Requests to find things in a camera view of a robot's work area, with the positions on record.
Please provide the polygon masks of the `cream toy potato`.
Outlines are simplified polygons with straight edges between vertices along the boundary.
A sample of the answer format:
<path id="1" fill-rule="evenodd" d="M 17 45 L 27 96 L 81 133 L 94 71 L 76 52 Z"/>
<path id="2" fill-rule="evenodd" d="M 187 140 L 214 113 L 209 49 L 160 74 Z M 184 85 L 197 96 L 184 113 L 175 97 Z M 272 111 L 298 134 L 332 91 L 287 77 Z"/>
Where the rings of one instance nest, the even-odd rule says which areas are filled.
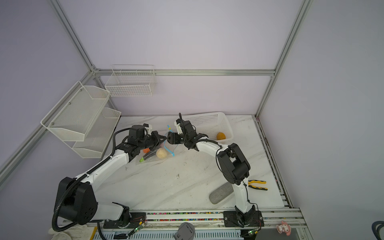
<path id="1" fill-rule="evenodd" d="M 159 159 L 165 159 L 165 158 L 168 156 L 168 151 L 165 150 L 164 148 L 159 148 L 159 149 L 156 151 L 156 156 L 157 156 Z"/>

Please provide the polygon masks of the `clear zip bag blue zipper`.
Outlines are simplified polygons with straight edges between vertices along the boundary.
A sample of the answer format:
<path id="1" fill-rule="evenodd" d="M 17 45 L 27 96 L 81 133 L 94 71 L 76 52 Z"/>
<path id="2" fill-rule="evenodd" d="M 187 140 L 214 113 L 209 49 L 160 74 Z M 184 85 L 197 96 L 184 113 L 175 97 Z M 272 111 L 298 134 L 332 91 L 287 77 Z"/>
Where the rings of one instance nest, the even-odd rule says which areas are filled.
<path id="1" fill-rule="evenodd" d="M 147 147 L 140 150 L 139 155 L 133 160 L 136 165 L 143 165 L 146 163 L 152 163 L 156 161 L 162 161 L 170 159 L 176 155 L 176 148 L 179 145 L 171 145 L 168 142 L 168 136 L 173 133 L 171 129 L 161 129 L 155 134 L 152 125 L 146 127 L 145 124 L 146 140 L 155 141 L 153 147 Z"/>

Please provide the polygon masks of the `yellow-brown toy potato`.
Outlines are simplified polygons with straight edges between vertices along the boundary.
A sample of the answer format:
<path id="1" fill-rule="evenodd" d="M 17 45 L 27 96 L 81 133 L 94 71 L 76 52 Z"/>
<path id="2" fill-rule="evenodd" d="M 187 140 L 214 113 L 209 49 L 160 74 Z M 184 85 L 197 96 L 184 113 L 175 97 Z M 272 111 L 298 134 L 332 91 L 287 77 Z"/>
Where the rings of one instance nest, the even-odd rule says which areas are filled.
<path id="1" fill-rule="evenodd" d="M 221 140 L 225 140 L 227 137 L 226 137 L 226 135 L 224 133 L 219 132 L 219 133 L 217 133 L 216 138 L 217 138 L 218 141 L 221 141 Z"/>

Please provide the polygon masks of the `dark purple toy eggplant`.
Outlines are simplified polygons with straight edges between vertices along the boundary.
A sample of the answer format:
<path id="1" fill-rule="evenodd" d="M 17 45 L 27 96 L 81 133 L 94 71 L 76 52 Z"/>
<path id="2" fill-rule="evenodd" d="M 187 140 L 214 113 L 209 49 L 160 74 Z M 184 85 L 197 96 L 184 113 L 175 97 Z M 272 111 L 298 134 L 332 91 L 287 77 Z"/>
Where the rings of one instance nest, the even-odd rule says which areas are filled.
<path id="1" fill-rule="evenodd" d="M 152 158 L 152 157 L 155 157 L 156 156 L 156 153 L 153 153 L 153 152 L 149 152 L 149 153 L 146 153 L 145 155 L 143 155 L 143 157 L 140 159 L 140 163 L 143 163 L 144 161 Z"/>

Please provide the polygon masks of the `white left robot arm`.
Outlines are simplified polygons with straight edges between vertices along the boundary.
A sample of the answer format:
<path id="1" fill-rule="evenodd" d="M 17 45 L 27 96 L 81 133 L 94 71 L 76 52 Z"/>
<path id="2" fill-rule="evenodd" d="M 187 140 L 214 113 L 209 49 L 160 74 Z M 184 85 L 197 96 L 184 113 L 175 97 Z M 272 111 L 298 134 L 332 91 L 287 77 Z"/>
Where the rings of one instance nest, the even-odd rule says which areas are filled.
<path id="1" fill-rule="evenodd" d="M 63 232 L 89 222 L 114 221 L 119 227 L 131 222 L 130 208 L 116 202 L 102 203 L 95 192 L 119 168 L 130 163 L 142 150 L 155 150 L 166 136 L 148 124 L 133 125 L 112 135 L 112 152 L 98 164 L 75 178 L 59 183 L 52 217 L 52 229 Z"/>

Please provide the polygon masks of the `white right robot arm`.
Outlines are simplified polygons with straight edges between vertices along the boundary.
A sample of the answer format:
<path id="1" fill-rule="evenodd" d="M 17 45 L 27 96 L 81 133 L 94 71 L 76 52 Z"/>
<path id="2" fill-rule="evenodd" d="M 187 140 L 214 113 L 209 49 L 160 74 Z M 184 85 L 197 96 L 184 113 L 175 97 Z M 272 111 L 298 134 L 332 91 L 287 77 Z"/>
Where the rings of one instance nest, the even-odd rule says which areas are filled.
<path id="1" fill-rule="evenodd" d="M 256 204 L 251 203 L 248 193 L 248 177 L 251 165 L 237 144 L 222 145 L 211 140 L 206 134 L 197 133 L 190 121 L 185 121 L 182 115 L 175 121 L 177 132 L 170 132 L 167 137 L 172 145 L 183 144 L 188 150 L 206 153 L 214 157 L 219 171 L 235 194 L 235 222 L 244 228 L 253 223 L 260 223 L 260 212 Z"/>

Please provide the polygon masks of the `white plastic perforated basket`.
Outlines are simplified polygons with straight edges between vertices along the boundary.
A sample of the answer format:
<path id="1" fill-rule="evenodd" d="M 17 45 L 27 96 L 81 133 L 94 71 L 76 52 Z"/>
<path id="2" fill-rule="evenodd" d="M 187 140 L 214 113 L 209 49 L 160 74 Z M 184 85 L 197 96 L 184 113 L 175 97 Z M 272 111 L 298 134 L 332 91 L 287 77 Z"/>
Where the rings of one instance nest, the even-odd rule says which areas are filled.
<path id="1" fill-rule="evenodd" d="M 196 128 L 197 133 L 206 134 L 209 139 L 224 143 L 234 138 L 234 133 L 227 116 L 222 112 L 204 113 L 196 115 L 182 116 L 184 121 L 190 123 Z M 223 133 L 226 138 L 219 140 L 218 133 Z"/>

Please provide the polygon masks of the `white mesh two-tier shelf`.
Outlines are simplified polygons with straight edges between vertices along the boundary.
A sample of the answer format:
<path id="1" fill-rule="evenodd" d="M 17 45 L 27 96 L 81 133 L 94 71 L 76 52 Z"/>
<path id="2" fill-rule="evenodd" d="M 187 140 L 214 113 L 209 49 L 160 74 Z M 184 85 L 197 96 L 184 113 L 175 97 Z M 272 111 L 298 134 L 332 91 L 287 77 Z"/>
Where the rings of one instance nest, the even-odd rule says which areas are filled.
<path id="1" fill-rule="evenodd" d="M 111 93 L 74 84 L 41 120 L 41 125 L 83 159 L 100 159 L 109 146 L 121 112 L 109 108 Z"/>

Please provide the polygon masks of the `grey oval stone pad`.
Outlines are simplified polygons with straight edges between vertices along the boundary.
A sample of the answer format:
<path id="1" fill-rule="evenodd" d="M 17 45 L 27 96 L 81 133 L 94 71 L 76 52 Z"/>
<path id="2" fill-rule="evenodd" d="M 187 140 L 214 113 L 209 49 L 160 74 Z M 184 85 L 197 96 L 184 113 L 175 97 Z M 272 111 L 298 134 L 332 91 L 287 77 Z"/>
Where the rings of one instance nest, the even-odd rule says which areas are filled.
<path id="1" fill-rule="evenodd" d="M 232 184 L 225 183 L 209 194 L 209 200 L 213 205 L 217 205 L 233 192 Z"/>

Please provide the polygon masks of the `grey plastic device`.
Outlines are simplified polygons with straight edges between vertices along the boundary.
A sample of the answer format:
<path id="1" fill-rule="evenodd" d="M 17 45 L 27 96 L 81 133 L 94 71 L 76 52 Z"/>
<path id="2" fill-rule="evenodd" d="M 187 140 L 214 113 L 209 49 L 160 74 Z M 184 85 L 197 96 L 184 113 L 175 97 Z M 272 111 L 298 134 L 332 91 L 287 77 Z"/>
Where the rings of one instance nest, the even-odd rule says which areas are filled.
<path id="1" fill-rule="evenodd" d="M 195 227 L 188 222 L 184 222 L 179 226 L 178 231 L 174 234 L 175 240 L 193 240 L 195 237 Z"/>

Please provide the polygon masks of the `pink plush toy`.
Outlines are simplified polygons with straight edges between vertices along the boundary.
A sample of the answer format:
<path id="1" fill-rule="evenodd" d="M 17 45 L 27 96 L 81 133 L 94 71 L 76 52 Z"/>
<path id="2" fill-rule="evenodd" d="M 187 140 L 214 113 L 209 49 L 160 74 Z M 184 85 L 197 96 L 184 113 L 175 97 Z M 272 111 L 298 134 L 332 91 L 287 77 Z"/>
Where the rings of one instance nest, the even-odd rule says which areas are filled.
<path id="1" fill-rule="evenodd" d="M 292 232 L 291 226 L 285 221 L 281 221 L 279 225 L 276 225 L 276 229 L 279 234 L 286 234 L 287 236 L 290 236 Z"/>

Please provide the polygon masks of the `yellow handled pliers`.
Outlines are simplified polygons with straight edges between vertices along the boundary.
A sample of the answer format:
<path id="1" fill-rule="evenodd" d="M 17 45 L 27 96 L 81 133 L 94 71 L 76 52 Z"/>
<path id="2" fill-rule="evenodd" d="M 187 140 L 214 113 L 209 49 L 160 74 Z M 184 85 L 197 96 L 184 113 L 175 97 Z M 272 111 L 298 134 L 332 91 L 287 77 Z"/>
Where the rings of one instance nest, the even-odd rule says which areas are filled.
<path id="1" fill-rule="evenodd" d="M 248 187 L 254 190 L 267 191 L 266 183 L 266 181 L 261 180 L 248 180 Z"/>

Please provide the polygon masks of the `aluminium rail base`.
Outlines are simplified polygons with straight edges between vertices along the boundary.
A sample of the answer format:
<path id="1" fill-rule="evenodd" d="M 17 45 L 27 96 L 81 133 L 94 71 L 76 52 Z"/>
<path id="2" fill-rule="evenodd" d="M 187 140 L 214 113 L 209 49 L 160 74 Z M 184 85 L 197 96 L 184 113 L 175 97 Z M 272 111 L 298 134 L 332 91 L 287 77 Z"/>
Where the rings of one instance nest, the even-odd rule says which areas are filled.
<path id="1" fill-rule="evenodd" d="M 146 230 L 176 230 L 182 223 L 190 223 L 198 230 L 218 229 L 272 229 L 285 222 L 291 228 L 307 228 L 308 225 L 299 209 L 264 209 L 257 211 L 249 223 L 241 224 L 235 211 L 227 210 L 200 210 L 200 211 L 149 211 L 129 213 L 130 222 L 121 224 L 118 221 L 103 220 L 106 229 L 125 230 L 133 229 L 142 221 Z"/>

